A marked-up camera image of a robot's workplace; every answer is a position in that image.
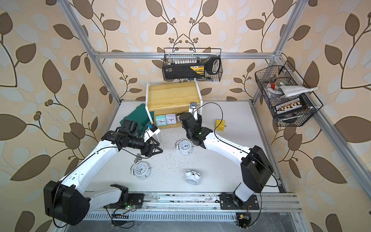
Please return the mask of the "mint square alarm clock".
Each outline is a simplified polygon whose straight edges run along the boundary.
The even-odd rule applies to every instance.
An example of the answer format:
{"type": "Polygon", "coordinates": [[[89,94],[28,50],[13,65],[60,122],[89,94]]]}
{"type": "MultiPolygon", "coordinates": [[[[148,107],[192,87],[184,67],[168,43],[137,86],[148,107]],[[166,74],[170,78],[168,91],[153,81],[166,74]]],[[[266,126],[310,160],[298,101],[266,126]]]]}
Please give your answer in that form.
{"type": "Polygon", "coordinates": [[[159,115],[155,117],[156,125],[159,126],[167,126],[166,116],[159,115]]]}

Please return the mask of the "lilac square alarm clock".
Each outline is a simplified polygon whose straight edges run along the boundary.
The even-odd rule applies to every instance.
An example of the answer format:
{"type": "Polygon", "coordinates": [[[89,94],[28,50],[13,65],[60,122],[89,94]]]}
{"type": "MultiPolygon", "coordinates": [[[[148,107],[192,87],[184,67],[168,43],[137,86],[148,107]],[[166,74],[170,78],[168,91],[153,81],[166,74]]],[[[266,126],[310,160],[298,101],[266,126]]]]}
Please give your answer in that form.
{"type": "Polygon", "coordinates": [[[175,124],[177,124],[176,114],[167,114],[166,115],[166,122],[167,122],[167,125],[175,125],[175,124]]]}

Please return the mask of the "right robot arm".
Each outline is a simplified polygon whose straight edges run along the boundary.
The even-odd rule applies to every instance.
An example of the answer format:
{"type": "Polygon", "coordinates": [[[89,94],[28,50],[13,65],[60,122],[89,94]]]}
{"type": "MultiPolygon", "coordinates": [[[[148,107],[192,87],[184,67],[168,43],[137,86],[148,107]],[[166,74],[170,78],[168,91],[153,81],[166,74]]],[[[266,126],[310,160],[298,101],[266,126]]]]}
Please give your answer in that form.
{"type": "Polygon", "coordinates": [[[235,205],[245,205],[253,194],[262,192],[274,173],[262,148],[244,147],[219,137],[213,130],[202,126],[201,115],[195,119],[191,113],[183,113],[180,122],[194,145],[217,152],[240,166],[243,182],[232,194],[235,205]]]}

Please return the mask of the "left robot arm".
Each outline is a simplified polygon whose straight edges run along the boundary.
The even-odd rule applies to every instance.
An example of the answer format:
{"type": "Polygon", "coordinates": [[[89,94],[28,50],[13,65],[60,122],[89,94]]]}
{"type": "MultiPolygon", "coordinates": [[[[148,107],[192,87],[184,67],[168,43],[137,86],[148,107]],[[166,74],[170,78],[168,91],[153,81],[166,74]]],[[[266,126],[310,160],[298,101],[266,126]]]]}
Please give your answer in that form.
{"type": "Polygon", "coordinates": [[[153,138],[159,134],[159,128],[151,124],[144,137],[137,137],[137,125],[137,122],[124,120],[121,127],[108,131],[94,150],[60,181],[50,181],[43,189],[46,215],[74,226],[98,208],[110,204],[118,207],[128,205],[129,193],[125,186],[112,184],[94,193],[86,193],[86,188],[110,158],[121,150],[137,149],[142,159],[163,152],[159,142],[153,138]]]}

